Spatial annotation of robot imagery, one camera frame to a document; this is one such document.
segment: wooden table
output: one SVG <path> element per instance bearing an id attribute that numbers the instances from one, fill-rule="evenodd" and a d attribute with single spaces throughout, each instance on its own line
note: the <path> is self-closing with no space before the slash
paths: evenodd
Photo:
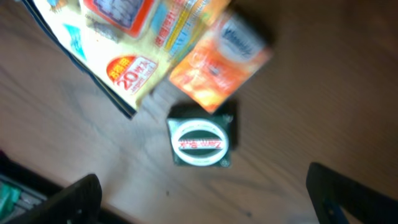
<path id="1" fill-rule="evenodd" d="M 22 4 L 0 4 L 0 147 L 65 186 L 94 172 L 103 206 L 125 218 L 316 223 L 305 188 L 312 161 L 398 198 L 396 1 L 244 3 L 277 41 L 234 96 L 230 169 L 173 165 L 165 117 L 189 98 L 167 80 L 130 121 Z"/>

